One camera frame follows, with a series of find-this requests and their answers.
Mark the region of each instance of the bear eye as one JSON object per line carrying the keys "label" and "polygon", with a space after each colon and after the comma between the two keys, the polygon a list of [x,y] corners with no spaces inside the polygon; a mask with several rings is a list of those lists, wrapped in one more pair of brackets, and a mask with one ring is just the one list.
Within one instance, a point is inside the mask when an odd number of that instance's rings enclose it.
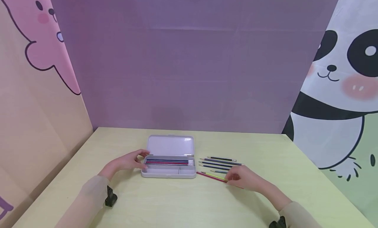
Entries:
{"label": "bear eye", "polygon": [[378,77],[378,29],[356,37],[346,55],[350,65],[366,77]]}
{"label": "bear eye", "polygon": [[42,6],[41,2],[36,1],[35,4],[37,5],[37,8],[38,8],[40,11],[43,11],[43,6]]}
{"label": "bear eye", "polygon": [[314,61],[320,60],[321,58],[328,55],[333,48],[335,48],[337,42],[337,33],[333,30],[327,30],[324,33],[322,42],[316,52]]}

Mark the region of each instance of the beige sleeve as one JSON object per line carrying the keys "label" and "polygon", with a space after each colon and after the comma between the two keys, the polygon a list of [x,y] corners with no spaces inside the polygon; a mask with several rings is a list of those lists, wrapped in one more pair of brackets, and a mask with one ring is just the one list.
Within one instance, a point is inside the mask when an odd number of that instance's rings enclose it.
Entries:
{"label": "beige sleeve", "polygon": [[55,228],[88,227],[104,205],[108,184],[107,178],[98,175],[88,180]]}
{"label": "beige sleeve", "polygon": [[285,217],[287,228],[321,228],[311,214],[297,202],[286,205],[279,215]]}

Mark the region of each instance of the white pencil case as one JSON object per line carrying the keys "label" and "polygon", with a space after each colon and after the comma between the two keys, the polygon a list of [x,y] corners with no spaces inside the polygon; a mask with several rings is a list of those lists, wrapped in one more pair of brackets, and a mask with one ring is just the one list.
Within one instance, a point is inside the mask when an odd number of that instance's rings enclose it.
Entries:
{"label": "white pencil case", "polygon": [[151,135],[148,138],[147,159],[192,160],[193,166],[147,165],[142,170],[143,177],[150,178],[195,178],[196,162],[194,160],[194,139],[191,136]]}

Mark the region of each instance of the purple backdrop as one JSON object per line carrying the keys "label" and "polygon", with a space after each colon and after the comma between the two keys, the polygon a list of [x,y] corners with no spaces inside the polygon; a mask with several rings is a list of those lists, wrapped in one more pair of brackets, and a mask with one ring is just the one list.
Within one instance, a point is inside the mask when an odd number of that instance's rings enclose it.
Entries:
{"label": "purple backdrop", "polygon": [[281,133],[337,0],[52,0],[98,126]]}

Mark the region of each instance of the table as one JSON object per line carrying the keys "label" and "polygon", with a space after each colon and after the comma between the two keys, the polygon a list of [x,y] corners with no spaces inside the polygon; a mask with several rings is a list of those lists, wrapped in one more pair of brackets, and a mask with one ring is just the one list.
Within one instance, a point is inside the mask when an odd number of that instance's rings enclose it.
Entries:
{"label": "table", "polygon": [[[197,159],[238,159],[301,203],[325,228],[373,228],[285,135],[127,128],[98,128],[14,227],[54,227],[88,179],[110,160],[145,148],[151,134],[193,136]],[[142,178],[138,170],[123,171],[110,186],[118,201],[100,211],[91,227],[266,228],[278,219],[260,194],[201,175],[161,179]]]}

